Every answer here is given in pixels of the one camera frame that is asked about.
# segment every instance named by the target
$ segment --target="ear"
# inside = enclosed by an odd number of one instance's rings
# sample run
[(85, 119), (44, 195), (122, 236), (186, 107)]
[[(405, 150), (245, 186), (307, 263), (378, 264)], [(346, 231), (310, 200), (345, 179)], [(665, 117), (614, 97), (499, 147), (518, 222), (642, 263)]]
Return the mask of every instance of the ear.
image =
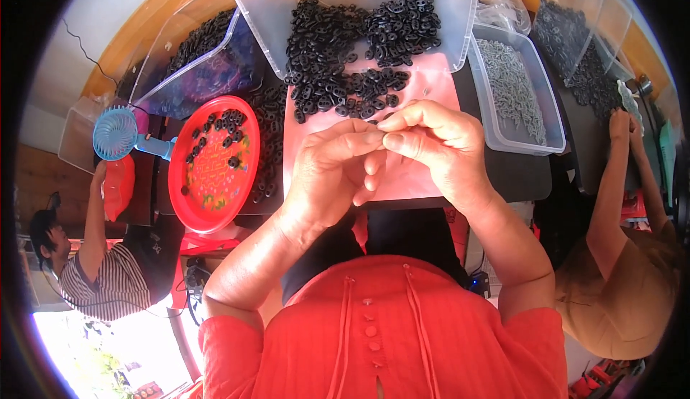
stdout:
[(51, 252), (43, 245), (41, 245), (41, 255), (44, 256), (45, 258), (51, 258), (52, 257)]

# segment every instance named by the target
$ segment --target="person in red shirt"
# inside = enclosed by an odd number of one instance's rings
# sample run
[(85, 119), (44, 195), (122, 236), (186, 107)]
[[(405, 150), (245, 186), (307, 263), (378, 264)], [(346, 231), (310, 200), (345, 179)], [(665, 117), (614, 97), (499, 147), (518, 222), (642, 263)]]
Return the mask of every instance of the person in red shirt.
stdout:
[[(427, 165), (466, 216), (503, 284), (498, 309), (434, 242), (416, 256), (341, 255), (354, 241), (343, 217), (373, 197), (387, 151)], [(407, 241), (427, 239), (410, 230)], [(289, 300), (264, 330), (258, 308), (280, 278)], [(489, 183), (477, 119), (422, 100), (377, 127), (343, 120), (305, 138), (281, 208), (211, 275), (203, 397), (565, 398), (554, 291), (544, 249)]]

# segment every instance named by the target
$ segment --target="black hair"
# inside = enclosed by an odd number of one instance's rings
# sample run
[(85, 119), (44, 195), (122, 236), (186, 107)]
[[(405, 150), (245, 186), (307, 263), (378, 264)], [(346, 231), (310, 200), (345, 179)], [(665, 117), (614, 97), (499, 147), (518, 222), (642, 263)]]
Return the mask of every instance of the black hair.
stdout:
[(43, 262), (45, 262), (50, 270), (52, 270), (52, 260), (43, 256), (41, 247), (46, 247), (50, 252), (57, 249), (56, 244), (50, 239), (50, 230), (57, 225), (57, 212), (55, 209), (36, 212), (29, 223), (29, 237), (31, 238), (34, 252), (39, 258), (39, 266), (43, 266)]

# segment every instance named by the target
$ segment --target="hand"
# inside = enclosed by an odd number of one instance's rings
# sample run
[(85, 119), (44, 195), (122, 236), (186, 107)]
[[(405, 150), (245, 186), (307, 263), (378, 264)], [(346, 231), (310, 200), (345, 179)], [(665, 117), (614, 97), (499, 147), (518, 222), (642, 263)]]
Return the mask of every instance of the hand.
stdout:
[(630, 148), (633, 153), (644, 153), (642, 126), (634, 116), (630, 117)]
[(493, 188), (484, 165), (484, 129), (476, 118), (430, 100), (410, 101), (379, 123), (384, 146), (431, 171), (441, 194), (461, 213), (483, 208)]
[(386, 170), (384, 133), (360, 119), (347, 119), (302, 142), (283, 216), (293, 223), (325, 229), (352, 204), (376, 193)]
[(611, 118), (608, 120), (608, 134), (611, 137), (611, 143), (615, 141), (625, 142), (628, 144), (630, 140), (630, 114), (618, 108), (611, 110)]
[(108, 162), (103, 160), (96, 166), (96, 171), (93, 173), (93, 178), (91, 179), (91, 185), (99, 187), (103, 184), (106, 179), (106, 168), (108, 167)]

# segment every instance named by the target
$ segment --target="brown shirt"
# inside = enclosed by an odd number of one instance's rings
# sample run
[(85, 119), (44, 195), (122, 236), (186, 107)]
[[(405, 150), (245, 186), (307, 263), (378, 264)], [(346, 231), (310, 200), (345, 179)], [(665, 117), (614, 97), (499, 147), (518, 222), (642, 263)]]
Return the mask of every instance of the brown shirt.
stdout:
[(673, 309), (677, 271), (671, 222), (659, 234), (623, 228), (628, 236), (608, 281), (585, 239), (556, 271), (556, 310), (563, 329), (599, 357), (634, 360), (650, 355)]

